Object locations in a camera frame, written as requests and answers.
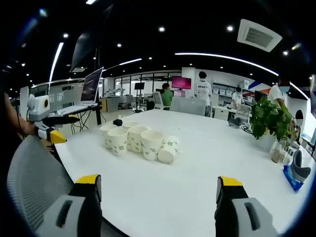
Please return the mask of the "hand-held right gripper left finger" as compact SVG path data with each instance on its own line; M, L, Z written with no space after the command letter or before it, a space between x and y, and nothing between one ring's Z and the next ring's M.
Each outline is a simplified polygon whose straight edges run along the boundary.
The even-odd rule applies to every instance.
M99 237L101 235L101 175L79 178L44 213L38 237Z

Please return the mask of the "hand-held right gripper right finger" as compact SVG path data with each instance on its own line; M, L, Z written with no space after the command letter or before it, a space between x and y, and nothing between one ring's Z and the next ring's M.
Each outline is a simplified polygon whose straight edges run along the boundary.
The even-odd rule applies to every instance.
M235 178L218 177L214 219L217 237L279 236L270 212Z

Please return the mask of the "person's left hand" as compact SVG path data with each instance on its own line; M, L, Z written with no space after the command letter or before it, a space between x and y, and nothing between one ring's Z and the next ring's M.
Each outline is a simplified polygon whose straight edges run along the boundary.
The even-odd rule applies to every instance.
M37 135L37 128L29 121L21 120L20 127L21 134L25 137L28 135Z

